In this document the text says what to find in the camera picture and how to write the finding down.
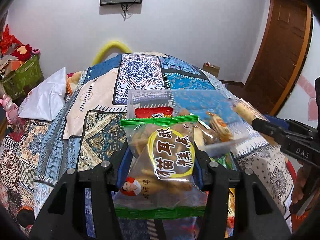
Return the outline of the long biscuit roll packet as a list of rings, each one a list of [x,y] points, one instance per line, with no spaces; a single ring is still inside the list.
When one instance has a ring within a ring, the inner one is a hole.
[[[252,121],[254,119],[261,119],[266,122],[270,122],[270,120],[264,117],[257,109],[244,99],[235,99],[232,101],[232,104],[233,111],[235,111],[235,113],[237,113],[245,122],[246,129],[249,133],[249,140],[253,140],[254,142],[262,145],[279,146],[272,137],[259,133],[252,128]]]

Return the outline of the red plush toys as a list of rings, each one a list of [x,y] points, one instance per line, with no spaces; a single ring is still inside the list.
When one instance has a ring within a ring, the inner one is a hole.
[[[40,50],[33,48],[30,44],[23,44],[10,33],[9,26],[6,24],[1,34],[1,56],[8,56],[17,61],[28,61],[32,56],[40,55]]]

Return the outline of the pink plush toy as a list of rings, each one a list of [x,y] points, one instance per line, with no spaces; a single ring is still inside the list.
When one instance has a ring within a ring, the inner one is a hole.
[[[1,105],[5,111],[8,123],[11,125],[18,124],[18,107],[12,101],[12,98],[6,94],[1,97]]]

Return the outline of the blue patchwork bed quilt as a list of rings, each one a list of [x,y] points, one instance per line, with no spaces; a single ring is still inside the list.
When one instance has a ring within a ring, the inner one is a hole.
[[[247,139],[249,124],[217,79],[171,56],[125,53],[89,67],[44,136],[37,180],[52,187],[24,234],[1,209],[1,239],[164,239],[163,223],[198,239],[288,239],[256,167],[211,157]]]

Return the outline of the orange round cookie packet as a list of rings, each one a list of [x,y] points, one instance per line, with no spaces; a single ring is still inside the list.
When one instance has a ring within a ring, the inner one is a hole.
[[[206,113],[210,117],[210,126],[222,142],[234,140],[233,133],[220,116],[211,112]]]

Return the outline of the green wrapped snack pack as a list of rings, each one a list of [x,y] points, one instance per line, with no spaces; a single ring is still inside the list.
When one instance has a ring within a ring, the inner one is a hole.
[[[210,157],[211,161],[216,161],[223,167],[229,169],[229,170],[236,170],[235,163],[233,161],[233,158],[230,156],[230,154],[225,154],[220,157]]]

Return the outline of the brown wooden door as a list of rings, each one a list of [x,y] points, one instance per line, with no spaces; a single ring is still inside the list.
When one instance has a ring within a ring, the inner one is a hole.
[[[304,0],[270,0],[257,57],[245,84],[227,88],[260,113],[276,115],[301,72],[312,33],[312,12]]]

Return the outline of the green-edged cat-ear snack bag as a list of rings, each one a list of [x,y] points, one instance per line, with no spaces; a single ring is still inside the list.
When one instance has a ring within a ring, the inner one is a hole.
[[[195,124],[123,128],[136,160],[113,198],[117,216],[178,219],[204,215],[207,195],[193,180]]]

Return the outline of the white pillow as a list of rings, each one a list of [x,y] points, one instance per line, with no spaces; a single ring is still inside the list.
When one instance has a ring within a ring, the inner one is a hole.
[[[19,107],[18,116],[53,121],[65,104],[66,90],[67,74],[63,67],[28,93]]]

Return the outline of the green storage box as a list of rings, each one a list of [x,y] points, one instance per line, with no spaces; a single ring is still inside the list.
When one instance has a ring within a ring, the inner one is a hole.
[[[10,96],[12,100],[16,100],[26,97],[43,80],[44,75],[40,68],[39,57],[34,55],[4,78],[1,81],[1,85],[4,93]]]

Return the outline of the clear plastic storage box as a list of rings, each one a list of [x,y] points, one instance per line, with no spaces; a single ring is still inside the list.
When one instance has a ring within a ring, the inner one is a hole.
[[[164,89],[130,90],[127,100],[127,118],[121,120],[124,127],[154,124],[169,127],[184,121],[192,122],[202,130],[204,144],[198,148],[210,157],[231,152],[232,148],[249,138],[245,122],[233,111],[236,98],[224,91],[214,89]],[[173,117],[139,119],[135,109],[172,107]],[[234,140],[222,142],[210,126],[206,112],[220,116],[233,133]]]

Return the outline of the yellow curved tube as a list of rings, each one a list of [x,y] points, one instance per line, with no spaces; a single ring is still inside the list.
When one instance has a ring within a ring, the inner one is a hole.
[[[99,64],[103,62],[108,56],[112,53],[131,53],[132,50],[120,41],[109,41],[98,51],[97,55],[94,57],[92,61],[92,65]]]

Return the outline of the small cardboard box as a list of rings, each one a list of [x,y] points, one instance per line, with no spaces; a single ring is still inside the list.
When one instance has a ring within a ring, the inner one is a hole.
[[[202,69],[210,74],[212,74],[213,76],[215,76],[216,78],[218,78],[219,75],[219,71],[220,71],[220,67],[215,66],[209,62],[206,62],[203,64]]]

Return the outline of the red snack packet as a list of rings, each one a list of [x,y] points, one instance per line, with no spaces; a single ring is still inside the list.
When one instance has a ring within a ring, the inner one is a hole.
[[[151,107],[135,109],[135,116],[139,119],[173,117],[172,107]]]

